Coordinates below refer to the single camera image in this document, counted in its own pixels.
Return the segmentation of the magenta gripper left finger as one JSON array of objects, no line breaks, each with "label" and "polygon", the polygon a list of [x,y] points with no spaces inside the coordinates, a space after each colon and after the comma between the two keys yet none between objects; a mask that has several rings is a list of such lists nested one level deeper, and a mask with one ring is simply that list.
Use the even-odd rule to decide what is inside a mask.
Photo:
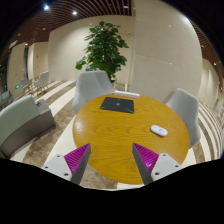
[{"label": "magenta gripper left finger", "polygon": [[91,145],[85,144],[66,155],[56,154],[42,169],[79,185],[91,155]]}]

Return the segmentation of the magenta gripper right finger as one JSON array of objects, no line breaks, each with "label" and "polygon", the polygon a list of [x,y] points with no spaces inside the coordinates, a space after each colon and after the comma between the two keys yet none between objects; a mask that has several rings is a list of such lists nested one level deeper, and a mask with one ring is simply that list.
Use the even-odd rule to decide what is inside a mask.
[{"label": "magenta gripper right finger", "polygon": [[157,154],[137,143],[132,145],[132,154],[145,185],[182,169],[167,153]]}]

